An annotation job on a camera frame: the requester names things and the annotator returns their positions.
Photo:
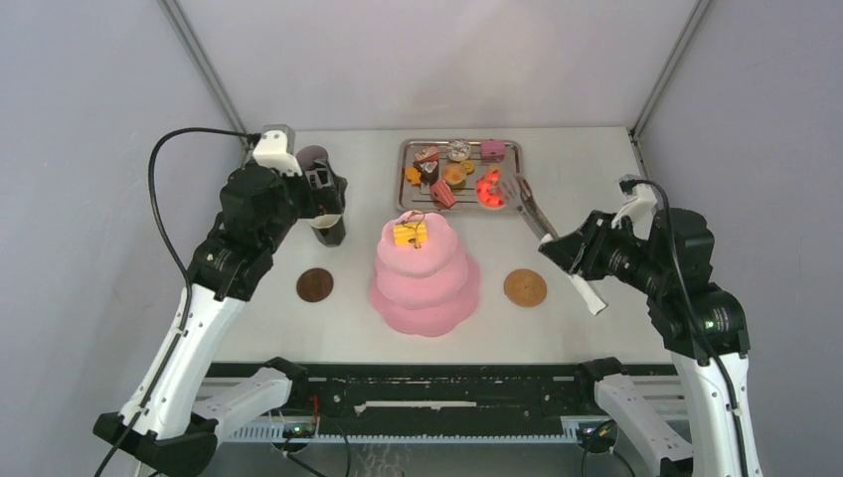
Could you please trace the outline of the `stainless steel food tongs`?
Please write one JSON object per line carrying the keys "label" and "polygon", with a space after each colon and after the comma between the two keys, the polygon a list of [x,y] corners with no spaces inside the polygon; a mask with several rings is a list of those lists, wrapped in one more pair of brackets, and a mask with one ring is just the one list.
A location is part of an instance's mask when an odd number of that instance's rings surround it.
{"label": "stainless steel food tongs", "polygon": [[[539,240],[540,245],[560,237],[538,206],[529,183],[521,174],[501,172],[496,189],[506,205],[519,213]],[[574,289],[585,301],[591,315],[597,316],[607,307],[607,303],[582,277],[571,274],[566,270],[565,274]]]}

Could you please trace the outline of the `yellow cake slice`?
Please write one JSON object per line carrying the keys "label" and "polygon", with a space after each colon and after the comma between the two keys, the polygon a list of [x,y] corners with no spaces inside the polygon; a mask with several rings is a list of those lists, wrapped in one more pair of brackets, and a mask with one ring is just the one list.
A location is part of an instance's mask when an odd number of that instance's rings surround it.
{"label": "yellow cake slice", "polygon": [[428,241],[426,222],[405,222],[394,225],[393,239],[396,246],[421,248]]}

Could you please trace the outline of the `pink three-tier cake stand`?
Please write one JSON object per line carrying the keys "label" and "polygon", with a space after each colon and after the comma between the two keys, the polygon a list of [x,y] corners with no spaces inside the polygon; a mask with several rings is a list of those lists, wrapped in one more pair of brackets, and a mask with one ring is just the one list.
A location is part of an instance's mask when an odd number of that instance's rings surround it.
{"label": "pink three-tier cake stand", "polygon": [[[428,241],[421,248],[396,246],[393,226],[416,221],[426,222]],[[449,333],[476,310],[480,284],[479,265],[444,216],[410,211],[383,226],[368,298],[395,331]]]}

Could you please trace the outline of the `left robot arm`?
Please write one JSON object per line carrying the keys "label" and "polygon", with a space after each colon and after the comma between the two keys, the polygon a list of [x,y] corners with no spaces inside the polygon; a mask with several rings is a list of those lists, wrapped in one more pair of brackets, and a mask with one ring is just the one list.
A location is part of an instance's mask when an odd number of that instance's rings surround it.
{"label": "left robot arm", "polygon": [[156,475],[197,476],[220,444],[277,408],[304,411],[311,389],[301,367],[273,358],[252,376],[207,399],[200,386],[232,324],[270,271],[289,231],[306,223],[325,246],[343,241],[347,181],[317,147],[295,150],[294,132],[268,125],[247,136],[251,156],[221,191],[222,208],[189,263],[172,324],[144,379],[94,434]]}

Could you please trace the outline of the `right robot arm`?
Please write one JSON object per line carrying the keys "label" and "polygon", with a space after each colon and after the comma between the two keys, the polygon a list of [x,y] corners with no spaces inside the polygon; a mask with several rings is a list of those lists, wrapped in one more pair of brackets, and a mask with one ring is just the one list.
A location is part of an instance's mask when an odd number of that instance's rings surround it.
{"label": "right robot arm", "polygon": [[692,455],[659,456],[659,476],[760,476],[747,392],[750,339],[739,300],[711,279],[715,238],[705,218],[671,208],[638,238],[620,214],[592,212],[539,251],[570,277],[613,277],[642,292],[688,404]]}

